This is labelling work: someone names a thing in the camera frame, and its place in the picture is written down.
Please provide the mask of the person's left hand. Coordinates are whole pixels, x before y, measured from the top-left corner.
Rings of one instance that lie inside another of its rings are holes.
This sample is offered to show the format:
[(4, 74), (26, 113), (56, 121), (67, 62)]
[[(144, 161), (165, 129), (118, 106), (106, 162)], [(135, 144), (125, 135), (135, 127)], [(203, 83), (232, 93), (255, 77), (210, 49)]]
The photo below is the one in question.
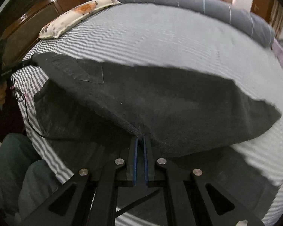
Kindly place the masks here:
[(6, 81), (4, 81), (3, 83), (0, 83), (0, 105), (1, 106), (5, 103), (6, 89), (7, 89)]

